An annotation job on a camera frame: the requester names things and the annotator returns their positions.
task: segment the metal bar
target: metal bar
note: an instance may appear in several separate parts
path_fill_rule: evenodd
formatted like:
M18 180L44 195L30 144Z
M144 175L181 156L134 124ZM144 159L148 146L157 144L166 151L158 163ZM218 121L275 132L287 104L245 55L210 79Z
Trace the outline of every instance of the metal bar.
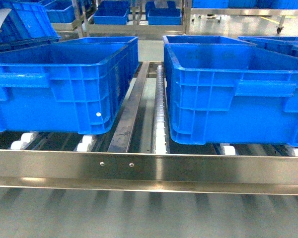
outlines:
M133 25L136 24L136 7L131 8L132 15L133 15Z
M292 9L239 9L239 8L192 8L191 14L215 15L272 15L272 16L298 16L298 10Z
M82 4L82 11L83 11L83 18L84 18L84 23L85 23L85 27L86 27L86 36L89 37L89 31L88 31L88 20L86 17L86 8L85 5Z
M0 150L0 186L298 195L298 158Z
M72 5L74 7L75 19L76 19L76 22L77 22L78 36L80 38L82 38L83 37L83 27L82 27L81 21L80 21L80 13L79 13L77 0L72 0Z
M108 152L128 152L140 99L147 79L149 64L149 62L144 62L141 66L130 97L109 145Z
M137 25L139 25L142 15L143 15L142 7L140 6L139 13L138 13L138 16L137 16Z
M182 26L165 25L95 25L89 24L91 34L160 34L180 35L183 34Z
M186 0L187 5L184 7L185 12L185 34L190 33L190 24L191 24L191 14L194 14L192 12L192 0Z

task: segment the metal leg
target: metal leg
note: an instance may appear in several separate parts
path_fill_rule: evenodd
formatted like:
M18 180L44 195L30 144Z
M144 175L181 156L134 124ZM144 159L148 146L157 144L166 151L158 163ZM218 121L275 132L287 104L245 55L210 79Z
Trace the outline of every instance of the metal leg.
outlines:
M136 7L131 8L132 14L133 14L133 25L136 25Z
M82 11L83 11L83 18L84 18L84 23L85 23L85 28L86 28L86 36L89 37L89 30L88 30L88 20L86 18L86 8L84 5L82 5Z
M286 16L282 16L282 18L280 19L279 26L277 28L278 35L281 33L282 29L284 28L283 24L284 24L285 18Z
M187 4L184 6L185 12L185 34L190 34L190 24L191 24L191 8L192 0L187 0Z
M80 20L80 13L79 13L77 0L72 0L72 5L74 7L75 19L77 21L78 37L83 38L83 26Z

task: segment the crate rim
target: crate rim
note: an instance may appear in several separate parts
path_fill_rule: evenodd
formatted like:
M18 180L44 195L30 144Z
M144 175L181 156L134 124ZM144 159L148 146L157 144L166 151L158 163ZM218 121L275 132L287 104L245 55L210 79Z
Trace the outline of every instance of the crate rim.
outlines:
M43 6L43 7L46 9L46 7L47 7L48 5L50 5L50 4L52 4L52 3L56 2L56 1L60 1L60 0L54 0L54 1L50 2L49 4L46 4L46 5ZM63 10L58 10L58 9L46 9L46 11L67 11L67 10L68 10L69 8L71 8L71 7L73 7L72 4L69 5L67 8L65 8L65 9L63 9Z
M178 37L178 38L185 38L185 37L197 37L197 38L203 38L203 37L222 37L222 38L226 38L226 39L230 39L230 40L236 40L236 41L239 41L241 42L241 44L247 44L247 45L250 45L250 46L255 46L256 44L255 43L252 43L252 42L248 42L248 41L244 41L244 40L240 40L240 39L236 39L236 38L231 38L231 37L227 37L227 36L219 36L219 35L204 35L204 36L200 36L200 35L182 35L182 36L179 36L179 35L165 35L165 36L162 36L162 39L163 39L163 42L165 45L167 44L180 44L180 43L170 43L169 40L168 40L168 37ZM217 45L217 44L220 44L220 43L208 43L208 44L204 44L204 43L200 43L201 45L209 45L209 44L214 44L214 45Z
M102 44L111 44L111 43L97 43L97 44L102 45ZM119 54L121 51L123 51L124 49L129 47L126 43L121 43L121 44L124 45L124 46L122 46L120 49L115 51L110 56L107 56L106 58L102 59L102 61L100 61L98 63L86 63L86 64L84 64L84 63L32 63L32 64L28 64L28 63L0 63L0 66L11 66L11 65L13 65L13 66L22 66L22 67L38 67L38 66L44 66L44 67L47 67L47 66L48 67L60 67L60 66L65 66L65 67L78 67L78 66L79 67L90 67L90 66L100 66L100 65L104 65L108 60L112 59L117 54ZM30 49L30 48L34 48L34 47L38 47L38 46L28 47L28 48L25 48L25 49L12 50L12 51L9 51L9 52L26 50L26 49Z
M190 45L196 45L196 46L204 46L204 45L219 45L219 44L190 44ZM252 47L253 49L256 50L261 50L261 51L268 51L265 49L261 49L258 48L256 46L248 46L248 45L242 45L242 44L225 44L227 46L242 46L242 47ZM286 73L297 73L298 74L298 70L260 70L260 69L212 69L212 68L185 68L182 67L177 56L175 55L172 46L183 46L183 44L170 44L170 45L166 45L167 48L167 53L169 54L171 61L173 63L173 66L175 67L175 69L181 70L181 71L203 71L203 72L231 72L231 73L271 73L272 71L274 71L275 74L286 74ZM292 57L292 58L296 58L298 59L298 57L295 56L289 56L289 55L285 55L282 53L278 53L278 52L274 52L274 51L269 51L273 54L280 54L280 55L284 55L286 57Z
M125 12L125 15L123 15L123 16L113 16L113 17L121 17L121 18L123 18L123 17L126 17L127 15L129 15L129 9L126 9L126 12ZM111 17L111 16L95 16L95 14L98 12L98 9L97 9L97 11L93 14L93 17Z

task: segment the white roller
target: white roller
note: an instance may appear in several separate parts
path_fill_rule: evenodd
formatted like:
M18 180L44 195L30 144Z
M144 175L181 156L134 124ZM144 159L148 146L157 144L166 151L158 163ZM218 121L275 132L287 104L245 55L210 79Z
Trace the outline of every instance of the white roller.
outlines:
M223 155L236 155L235 147L229 144L220 144Z
M17 140L11 144L10 149L11 150L24 150L27 145L28 145L28 143L21 141L21 140Z
M285 148L287 149L289 155L298 157L298 148L292 146L285 146Z
M80 143L77 146L77 152L89 152L91 151L91 144Z
M95 136L94 135L84 135L81 141L82 141L82 143L85 143L85 144L92 144L95 141Z
M21 136L21 141L31 143L37 137L37 135L37 132L23 133Z

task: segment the stainless steel shelf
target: stainless steel shelf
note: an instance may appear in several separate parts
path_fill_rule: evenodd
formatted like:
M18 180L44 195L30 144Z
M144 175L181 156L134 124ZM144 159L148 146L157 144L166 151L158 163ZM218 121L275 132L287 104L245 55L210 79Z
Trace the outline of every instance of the stainless steel shelf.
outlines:
M136 137L144 123L139 106L142 91L146 82L156 80L152 77L159 65L142 63L113 129L97 136L92 152L75 151L83 137L76 133L40 133L20 151L9 147L21 132L0 133L0 186L298 195L298 157L289 157L272 145L233 145L239 155L227 156L221 155L217 144L185 146L169 141L170 154L130 153L139 144ZM156 109L163 102L157 96L153 98Z
M298 10L292 9L241 9L241 8L192 8L191 14L216 14L216 15L245 15L245 16L298 16Z

